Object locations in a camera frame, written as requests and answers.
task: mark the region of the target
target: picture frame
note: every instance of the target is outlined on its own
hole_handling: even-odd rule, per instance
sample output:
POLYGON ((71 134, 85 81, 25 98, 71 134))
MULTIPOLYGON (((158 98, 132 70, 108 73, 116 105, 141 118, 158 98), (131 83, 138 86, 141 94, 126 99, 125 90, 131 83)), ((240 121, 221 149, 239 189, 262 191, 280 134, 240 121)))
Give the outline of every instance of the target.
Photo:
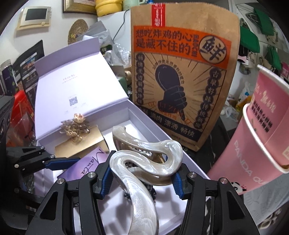
POLYGON ((95 6, 77 3, 75 0, 63 0, 63 13, 83 13, 96 15, 95 6))
POLYGON ((16 30, 49 27, 51 25, 51 13, 51 7, 25 7, 20 12, 16 30))

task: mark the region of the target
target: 鲜 character logo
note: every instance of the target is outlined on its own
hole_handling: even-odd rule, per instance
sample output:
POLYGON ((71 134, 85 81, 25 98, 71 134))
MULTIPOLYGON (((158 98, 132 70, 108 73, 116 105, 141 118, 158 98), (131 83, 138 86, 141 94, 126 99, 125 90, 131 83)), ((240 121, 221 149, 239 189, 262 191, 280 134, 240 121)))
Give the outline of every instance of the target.
POLYGON ((216 36, 205 36, 199 44, 199 51, 203 59, 211 64, 221 63, 226 55, 227 48, 221 39, 216 36))

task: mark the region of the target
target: green mug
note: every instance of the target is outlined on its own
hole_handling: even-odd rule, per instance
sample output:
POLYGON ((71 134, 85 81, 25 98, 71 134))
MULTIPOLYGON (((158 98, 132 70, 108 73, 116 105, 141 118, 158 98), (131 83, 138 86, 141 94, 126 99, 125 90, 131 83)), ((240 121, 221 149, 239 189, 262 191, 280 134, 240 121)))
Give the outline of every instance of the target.
POLYGON ((123 10, 129 10, 134 6, 139 6, 141 4, 146 3, 146 0, 124 0, 123 1, 123 10))

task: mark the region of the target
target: cup rim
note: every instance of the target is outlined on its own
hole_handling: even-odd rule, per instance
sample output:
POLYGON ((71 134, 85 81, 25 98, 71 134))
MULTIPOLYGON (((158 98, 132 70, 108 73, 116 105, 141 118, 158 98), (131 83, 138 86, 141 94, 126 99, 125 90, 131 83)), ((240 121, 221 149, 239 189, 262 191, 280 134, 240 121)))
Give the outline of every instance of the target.
POLYGON ((262 74, 269 77, 273 82, 275 82, 283 91, 285 91, 289 95, 289 85, 284 80, 282 80, 279 76, 277 76, 269 69, 263 67, 262 65, 257 65, 257 68, 260 70, 262 74))
POLYGON ((258 135, 256 134, 256 132, 254 131, 254 128, 252 127, 248 115, 247 115, 247 108, 248 108, 249 104, 245 104, 243 107, 243 118, 244 121, 247 125, 247 127, 249 128, 249 131, 251 132, 252 136, 254 137, 257 145, 260 147, 260 149, 263 151, 263 153, 267 156, 267 158, 269 159, 269 161, 274 165, 275 168, 277 168, 279 171, 281 171, 283 174, 287 174, 289 173, 289 169, 284 169, 283 167, 281 167, 275 160, 274 158, 271 156, 271 154, 268 152, 268 150, 265 148, 264 144, 262 143, 262 141, 260 140, 260 138, 258 137, 258 135))

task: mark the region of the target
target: red sticker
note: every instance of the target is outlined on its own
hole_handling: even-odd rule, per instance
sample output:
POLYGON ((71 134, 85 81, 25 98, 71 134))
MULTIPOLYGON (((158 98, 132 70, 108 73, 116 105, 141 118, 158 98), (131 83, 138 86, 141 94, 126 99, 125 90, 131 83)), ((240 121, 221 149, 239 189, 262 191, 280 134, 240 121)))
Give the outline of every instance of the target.
POLYGON ((163 3, 154 3, 151 5, 151 25, 153 27, 166 26, 166 5, 163 3))

